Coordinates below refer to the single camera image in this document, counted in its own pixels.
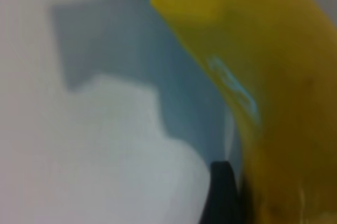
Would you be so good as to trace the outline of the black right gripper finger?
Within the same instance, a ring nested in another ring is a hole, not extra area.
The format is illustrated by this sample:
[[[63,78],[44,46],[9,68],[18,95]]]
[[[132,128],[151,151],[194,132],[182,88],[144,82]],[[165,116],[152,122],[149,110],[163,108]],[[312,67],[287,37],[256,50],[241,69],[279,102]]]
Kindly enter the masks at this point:
[[[233,169],[228,161],[211,164],[210,187],[200,224],[243,223]]]

